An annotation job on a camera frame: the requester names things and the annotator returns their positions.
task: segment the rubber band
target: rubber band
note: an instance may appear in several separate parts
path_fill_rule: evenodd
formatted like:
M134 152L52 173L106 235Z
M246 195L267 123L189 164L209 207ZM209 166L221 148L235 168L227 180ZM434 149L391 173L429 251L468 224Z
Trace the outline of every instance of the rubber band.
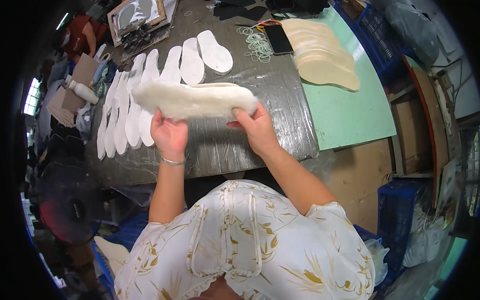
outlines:
M245 52L245 57L251 57L253 61L261 63L270 62L270 56L273 54L270 44L268 43L265 34L253 33L253 30L248 27L237 28L237 33L247 36L245 40L248 43L248 49L251 52Z

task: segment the white plastic bottle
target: white plastic bottle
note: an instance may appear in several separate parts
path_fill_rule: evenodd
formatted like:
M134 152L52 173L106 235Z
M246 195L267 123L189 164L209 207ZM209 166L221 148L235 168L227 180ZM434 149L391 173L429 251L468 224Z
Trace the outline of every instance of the white plastic bottle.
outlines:
M99 97L95 95L95 92L90 89L85 84L81 84L72 80L68 85L68 88L74 91L79 97L85 99L86 101L96 104L98 102Z

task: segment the woman's hand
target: woman's hand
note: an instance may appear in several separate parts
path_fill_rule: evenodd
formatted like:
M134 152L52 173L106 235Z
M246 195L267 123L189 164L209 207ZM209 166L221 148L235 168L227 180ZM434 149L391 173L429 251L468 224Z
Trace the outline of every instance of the woman's hand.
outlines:
M185 147L188 141L188 122L180 120L174 122L162 118L162 112L157 109L152 118L150 135L155 142L161 156L171 161L185 159Z
M252 116L239 108L232 109L232 114L237 121L229 122L227 126L243 129L247 133L250 147L258 156L265 158L267 154L281 149L273 129L272 117L260 102Z

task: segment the stack of beige insoles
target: stack of beige insoles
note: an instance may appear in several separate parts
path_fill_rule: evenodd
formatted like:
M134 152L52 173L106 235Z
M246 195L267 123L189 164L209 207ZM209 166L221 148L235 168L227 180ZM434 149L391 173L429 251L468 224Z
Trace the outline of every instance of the stack of beige insoles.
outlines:
M358 90L352 55L340 46L328 25L303 19L282 21L294 50L293 59L301 78L314 84L337 84Z

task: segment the bracelet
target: bracelet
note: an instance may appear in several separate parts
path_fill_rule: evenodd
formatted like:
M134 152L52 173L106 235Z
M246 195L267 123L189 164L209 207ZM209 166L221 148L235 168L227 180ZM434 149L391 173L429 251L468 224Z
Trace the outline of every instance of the bracelet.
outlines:
M171 166L183 166L185 165L185 159L183 161L171 161L162 157L162 160Z

